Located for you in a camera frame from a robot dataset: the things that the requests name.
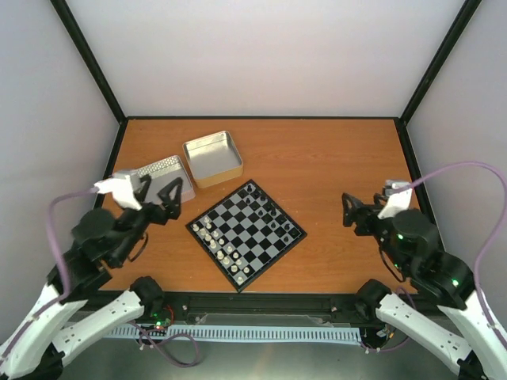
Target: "rectangular container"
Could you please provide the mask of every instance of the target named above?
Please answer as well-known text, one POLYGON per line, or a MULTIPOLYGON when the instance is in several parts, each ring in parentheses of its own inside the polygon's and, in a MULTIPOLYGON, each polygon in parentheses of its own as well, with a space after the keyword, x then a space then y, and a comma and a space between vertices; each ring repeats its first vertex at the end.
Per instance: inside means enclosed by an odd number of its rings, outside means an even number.
POLYGON ((178 177, 183 178, 181 202, 186 202, 196 196, 192 181, 181 162, 180 156, 171 156, 154 162, 153 164, 146 165, 137 169, 137 173, 140 177, 146 174, 149 174, 151 177, 151 185, 145 199, 146 202, 160 204, 162 201, 157 197, 157 193, 178 177))
POLYGON ((207 188, 243 174, 243 161, 228 131, 188 141, 183 151, 198 188, 207 188))

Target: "purple cable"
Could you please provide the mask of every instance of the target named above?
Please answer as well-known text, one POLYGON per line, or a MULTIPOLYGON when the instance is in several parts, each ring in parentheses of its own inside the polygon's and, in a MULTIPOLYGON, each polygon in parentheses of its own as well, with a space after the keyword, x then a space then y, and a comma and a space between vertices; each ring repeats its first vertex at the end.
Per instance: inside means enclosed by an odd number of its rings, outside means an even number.
POLYGON ((461 168, 464 166, 478 166, 479 168, 488 169, 490 172, 492 172, 495 176, 498 177, 498 179, 501 182, 502 187, 504 188, 504 205, 503 205, 503 208, 501 209, 500 218, 498 219, 497 224, 495 225, 495 227, 491 231, 490 236, 486 239, 486 241, 484 242, 484 245, 481 247, 477 257, 475 258, 474 284, 475 284, 475 290, 477 292, 478 302, 481 305, 482 312, 484 313, 484 316, 486 317, 486 320, 488 321, 491 328, 493 329, 495 335, 500 340, 500 342, 504 346, 504 348, 507 350, 507 339, 504 336, 502 336, 500 330, 498 330, 497 327, 495 326, 493 316, 491 315, 491 313, 487 307, 486 300, 484 298, 484 294, 483 294, 482 288, 481 288, 480 274, 479 274, 479 269, 480 269, 480 264, 481 264, 482 258, 486 255, 487 249, 491 246, 493 241, 500 234, 500 230, 505 224, 505 219, 507 216, 507 179, 505 179, 505 176, 500 172, 500 170, 498 170, 494 166, 488 165, 484 162, 462 161, 462 162, 457 162, 454 164, 446 165, 440 169, 437 169, 434 172, 431 172, 430 174, 427 174, 427 175, 415 180, 411 184, 408 184, 407 186, 404 186, 403 188, 395 190, 394 194, 399 193, 399 192, 404 192, 405 190, 408 190, 410 188, 415 188, 416 186, 419 186, 420 184, 422 184, 424 181, 426 181, 430 178, 433 178, 439 174, 442 174, 443 172, 447 172, 448 170, 457 169, 457 168, 461 168))
POLYGON ((180 368, 190 368, 190 367, 194 367, 196 366, 197 364, 199 364, 199 361, 200 361, 200 350, 199 350, 199 345, 197 344, 196 340, 193 339, 192 336, 190 336, 189 334, 184 334, 184 333, 180 333, 180 334, 175 334, 175 335, 172 335, 170 336, 169 338, 167 339, 164 339, 164 340, 161 340, 160 342, 155 342, 153 339, 151 339, 150 337, 150 334, 148 331, 146 331, 145 329, 143 329, 141 326, 137 325, 134 321, 132 322, 128 322, 129 325, 132 325, 134 326, 136 329, 138 329, 141 334, 143 334, 146 339, 150 342, 151 346, 154 347, 158 352, 160 352, 160 354, 162 354, 162 356, 171 364, 173 364, 174 366, 176 367, 180 367, 180 368), (183 363, 179 360, 177 360, 176 358, 174 358, 172 355, 170 355, 169 353, 165 352, 164 350, 162 350, 160 348, 160 346, 164 345, 164 344, 167 344, 169 343, 170 341, 176 339, 176 338, 179 338, 179 337, 184 337, 184 338, 187 338, 188 340, 190 340, 193 344, 193 347, 195 348, 196 350, 196 357, 194 358, 194 360, 191 362, 191 363, 183 363))
POLYGON ((51 252, 53 257, 55 258, 56 267, 58 268, 58 272, 60 274, 60 278, 62 279, 63 284, 63 294, 59 297, 52 299, 50 302, 46 303, 40 309, 38 309, 33 315, 32 319, 25 322, 24 325, 16 332, 13 339, 7 345, 6 350, 0 356, 0 366, 7 360, 7 357, 13 350, 16 343, 21 339, 26 330, 30 327, 34 320, 36 320, 44 311, 49 309, 51 306, 56 303, 62 301, 71 293, 71 278, 69 276, 69 271, 67 270, 67 266, 65 265, 65 260, 63 259, 62 250, 59 247, 58 239, 56 238, 55 231, 55 222, 53 220, 53 214, 55 211, 55 206, 57 203, 62 202, 63 200, 68 200, 70 198, 77 198, 79 196, 88 196, 90 194, 95 194, 98 191, 98 188, 91 188, 85 190, 83 192, 72 192, 70 194, 66 194, 64 196, 59 196, 54 198, 52 202, 49 204, 48 212, 46 214, 46 234, 49 240, 49 246, 51 248, 51 252))
MULTIPOLYGON (((399 286, 399 287, 396 288, 396 294, 399 295, 400 293, 405 293, 406 297, 409 299, 410 305, 414 308, 414 310, 416 310, 414 300, 410 296, 410 293, 404 287, 399 286)), ((405 346, 408 343, 409 340, 410 340, 410 338, 408 336, 405 336, 405 339, 403 339, 401 342, 399 342, 398 344, 396 344, 394 347, 384 348, 384 349, 379 350, 379 352, 393 352, 393 351, 396 351, 396 350, 400 349, 401 347, 405 346)), ((360 342, 360 346, 362 348, 364 348, 366 351, 375 350, 374 348, 366 347, 363 342, 360 342)))

